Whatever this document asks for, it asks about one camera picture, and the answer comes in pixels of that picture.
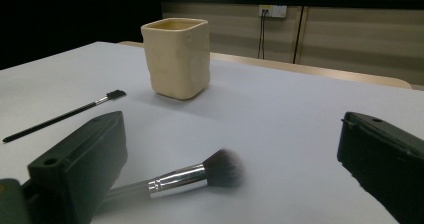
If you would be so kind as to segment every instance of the eyeliner brush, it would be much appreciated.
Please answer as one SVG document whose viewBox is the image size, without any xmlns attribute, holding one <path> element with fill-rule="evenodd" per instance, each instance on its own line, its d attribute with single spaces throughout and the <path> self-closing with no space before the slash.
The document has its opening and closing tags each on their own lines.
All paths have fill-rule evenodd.
<svg viewBox="0 0 424 224">
<path fill-rule="evenodd" d="M 54 124 L 56 122 L 62 121 L 64 119 L 68 118 L 68 117 L 71 117 L 73 115 L 76 115 L 76 114 L 78 114 L 80 112 L 83 112 L 83 111 L 85 111 L 87 109 L 90 109 L 92 107 L 95 107 L 97 105 L 100 105 L 100 104 L 102 104 L 104 102 L 107 102 L 109 100 L 114 100 L 114 99 L 120 98 L 120 97 L 125 96 L 125 95 L 127 95 L 127 94 L 124 91 L 121 91 L 121 90 L 116 90 L 116 91 L 113 91 L 113 92 L 109 92 L 109 93 L 106 94 L 105 97 L 103 97 L 103 98 L 101 98 L 101 99 L 99 99 L 99 100 L 97 100 L 95 102 L 89 103 L 89 104 L 87 104 L 85 106 L 82 106 L 80 108 L 77 108 L 77 109 L 75 109 L 73 111 L 67 112 L 67 113 L 65 113 L 63 115 L 60 115 L 58 117 L 55 117 L 53 119 L 50 119 L 50 120 L 45 121 L 43 123 L 40 123 L 40 124 L 38 124 L 36 126 L 30 127 L 30 128 L 25 129 L 25 130 L 23 130 L 21 132 L 18 132 L 16 134 L 13 134 L 11 136 L 8 136 L 8 137 L 6 137 L 6 138 L 3 139 L 3 142 L 10 142 L 10 141 L 16 140 L 16 139 L 18 139 L 20 137 L 26 136 L 26 135 L 28 135 L 30 133 L 33 133 L 35 131 L 38 131 L 38 130 L 44 128 L 44 127 L 50 126 L 50 125 L 52 125 L 52 124 Z"/>
<path fill-rule="evenodd" d="M 242 179 L 243 167 L 238 156 L 228 149 L 220 149 L 200 164 L 110 190 L 96 214 L 204 186 L 237 187 Z"/>
</svg>

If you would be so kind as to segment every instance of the silver ferrule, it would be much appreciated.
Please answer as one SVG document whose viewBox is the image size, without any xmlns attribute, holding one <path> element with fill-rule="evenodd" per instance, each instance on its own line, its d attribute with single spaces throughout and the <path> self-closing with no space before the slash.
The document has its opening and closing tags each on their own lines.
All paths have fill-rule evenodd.
<svg viewBox="0 0 424 224">
<path fill-rule="evenodd" d="M 107 102 L 109 100 L 109 98 L 107 98 L 107 96 L 106 97 L 103 97 L 102 99 L 100 99 L 100 100 L 97 100 L 97 101 L 95 101 L 95 103 L 96 103 L 96 105 L 100 105 L 100 104 L 102 104 L 103 102 Z"/>
<path fill-rule="evenodd" d="M 206 186 L 203 164 L 182 168 L 149 181 L 151 198 L 173 195 Z"/>
</svg>

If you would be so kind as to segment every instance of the white table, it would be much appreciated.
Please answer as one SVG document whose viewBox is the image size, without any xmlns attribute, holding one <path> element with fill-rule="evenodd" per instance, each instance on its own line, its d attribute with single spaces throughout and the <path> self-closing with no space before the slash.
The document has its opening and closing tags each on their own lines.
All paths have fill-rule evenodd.
<svg viewBox="0 0 424 224">
<path fill-rule="evenodd" d="M 375 116 L 424 139 L 424 92 L 212 60 L 211 83 L 177 101 L 155 94 L 144 51 L 94 43 L 0 72 L 2 138 L 121 89 L 127 96 L 0 145 L 0 178 L 88 120 L 124 113 L 129 160 L 115 186 L 238 153 L 246 181 L 202 188 L 93 223 L 396 223 L 336 159 L 345 112 Z"/>
</svg>

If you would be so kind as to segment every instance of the cabinet door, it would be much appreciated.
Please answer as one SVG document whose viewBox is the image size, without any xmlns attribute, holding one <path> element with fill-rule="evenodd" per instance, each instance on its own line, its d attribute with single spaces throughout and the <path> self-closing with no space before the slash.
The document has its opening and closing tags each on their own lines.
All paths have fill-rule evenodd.
<svg viewBox="0 0 424 224">
<path fill-rule="evenodd" d="M 424 85 L 424 10 L 307 11 L 297 63 Z"/>
</svg>

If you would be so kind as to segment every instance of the wall outlet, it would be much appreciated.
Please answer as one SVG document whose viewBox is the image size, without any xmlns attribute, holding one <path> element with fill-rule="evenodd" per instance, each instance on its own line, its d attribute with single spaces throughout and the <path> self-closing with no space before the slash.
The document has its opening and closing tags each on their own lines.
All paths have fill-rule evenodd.
<svg viewBox="0 0 424 224">
<path fill-rule="evenodd" d="M 268 11 L 265 16 L 270 17 L 272 14 L 271 5 L 259 5 L 259 16 L 262 16 L 262 10 Z"/>
<path fill-rule="evenodd" d="M 285 18 L 287 13 L 287 6 L 276 5 L 272 6 L 272 17 Z"/>
<path fill-rule="evenodd" d="M 259 5 L 259 16 L 262 16 L 262 10 L 268 11 L 266 17 L 285 18 L 287 6 L 283 5 Z"/>
</svg>

